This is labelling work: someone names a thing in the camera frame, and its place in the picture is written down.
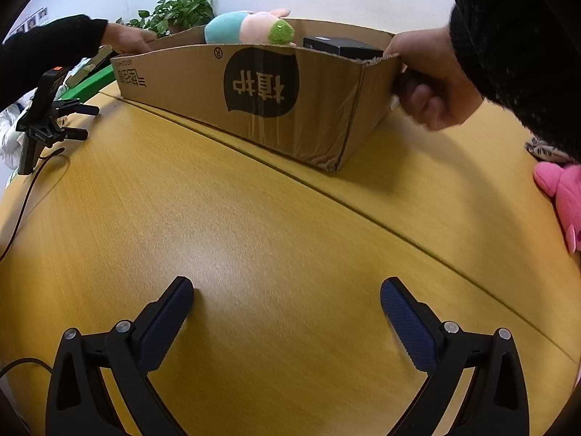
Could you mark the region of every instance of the human hand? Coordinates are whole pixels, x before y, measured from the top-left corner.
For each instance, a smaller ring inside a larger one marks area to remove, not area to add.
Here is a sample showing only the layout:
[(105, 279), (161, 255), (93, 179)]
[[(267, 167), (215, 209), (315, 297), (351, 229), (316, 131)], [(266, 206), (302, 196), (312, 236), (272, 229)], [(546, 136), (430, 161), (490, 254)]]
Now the human hand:
[(397, 34), (384, 55), (407, 66), (394, 85), (403, 109), (430, 130), (462, 124), (482, 103), (452, 48), (448, 27)]
[(143, 54), (151, 51), (148, 43), (155, 39), (158, 36), (153, 31), (108, 23), (101, 44), (111, 46), (119, 54)]

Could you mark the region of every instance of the black logo on box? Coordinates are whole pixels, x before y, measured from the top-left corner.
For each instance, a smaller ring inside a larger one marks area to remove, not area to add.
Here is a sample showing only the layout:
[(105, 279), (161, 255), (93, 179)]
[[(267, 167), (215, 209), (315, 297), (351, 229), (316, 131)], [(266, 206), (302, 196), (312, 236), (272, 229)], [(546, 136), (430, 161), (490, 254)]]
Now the black logo on box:
[(296, 103), (298, 86), (294, 54), (240, 49), (224, 70), (224, 98), (229, 112), (239, 110), (263, 118), (282, 116)]
[(125, 85), (147, 87), (147, 85), (145, 85), (145, 79), (139, 77), (139, 75), (137, 75), (137, 70), (134, 68), (120, 70), (118, 82)]

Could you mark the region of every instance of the cable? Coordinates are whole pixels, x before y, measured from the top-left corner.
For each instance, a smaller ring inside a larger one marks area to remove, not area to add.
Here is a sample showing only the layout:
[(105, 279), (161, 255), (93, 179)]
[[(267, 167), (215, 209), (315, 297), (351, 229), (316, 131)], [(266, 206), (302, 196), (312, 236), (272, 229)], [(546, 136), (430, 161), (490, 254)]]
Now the cable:
[(8, 245), (4, 249), (2, 256), (0, 256), (0, 262), (2, 262), (2, 259), (4, 259), (4, 257), (6, 257), (6, 254), (8, 254), (8, 250), (10, 249), (10, 246), (12, 245), (12, 242), (14, 241), (14, 238), (16, 237), (16, 231), (18, 231), (18, 226), (20, 225), (20, 220), (22, 219), (22, 215), (24, 214), (24, 209), (26, 208), (26, 202), (28, 201), (28, 197), (30, 196), (30, 192), (32, 192), (32, 190), (33, 190), (34, 182), (36, 182), (36, 179), (38, 178), (40, 171), (42, 170), (42, 168), (44, 166), (46, 166), (46, 164), (48, 164), (48, 161), (50, 161), (50, 159), (52, 159), (55, 156), (58, 156), (59, 154), (62, 154), (64, 151), (65, 151), (65, 148), (59, 148), (56, 151), (51, 152), (50, 155), (48, 157), (46, 157), (46, 160), (44, 161), (42, 166), (40, 166), (38, 168), (36, 175), (34, 175), (33, 181), (30, 182), (30, 186), (28, 187), (28, 192), (26, 193), (26, 197), (24, 198), (24, 203), (22, 204), (22, 209), (20, 210), (20, 215), (18, 216), (18, 221), (16, 222), (16, 226), (14, 227), (14, 232), (12, 233), (12, 237), (10, 238)]
[(43, 360), (37, 358), (22, 358), (13, 360), (8, 365), (2, 367), (2, 370), (0, 370), (0, 378), (4, 377), (6, 372), (8, 372), (11, 368), (19, 366), (20, 364), (38, 364), (39, 366), (43, 366), (47, 371), (52, 373), (52, 367)]

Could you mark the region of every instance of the table surface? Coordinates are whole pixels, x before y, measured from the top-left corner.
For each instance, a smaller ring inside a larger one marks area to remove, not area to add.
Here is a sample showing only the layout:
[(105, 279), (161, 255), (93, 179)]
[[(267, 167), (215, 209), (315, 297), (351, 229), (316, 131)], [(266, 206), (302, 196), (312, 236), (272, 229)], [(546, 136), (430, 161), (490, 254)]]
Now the table surface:
[[(185, 275), (194, 310), (150, 379), (188, 434), (386, 434), (425, 376), (379, 306), (397, 275), (441, 319), (509, 328), (531, 434), (549, 426), (577, 371), (579, 264), (512, 116), (484, 106), (428, 135), (396, 113), (329, 175), (104, 92), (101, 115), (71, 117), (89, 139), (43, 169), (0, 264), (2, 362), (52, 362), (66, 328), (133, 319)], [(0, 245), (30, 181), (5, 192)], [(43, 434), (48, 373), (9, 380)]]

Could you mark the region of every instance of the green plant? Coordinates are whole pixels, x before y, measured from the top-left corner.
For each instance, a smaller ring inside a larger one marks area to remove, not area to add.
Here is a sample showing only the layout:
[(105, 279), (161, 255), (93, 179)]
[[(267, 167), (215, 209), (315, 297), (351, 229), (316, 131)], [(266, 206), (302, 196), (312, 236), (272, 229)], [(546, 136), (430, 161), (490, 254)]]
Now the green plant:
[(214, 12), (209, 0), (159, 0), (151, 14), (141, 9), (139, 17), (128, 25), (151, 29), (162, 37), (206, 24), (214, 18)]

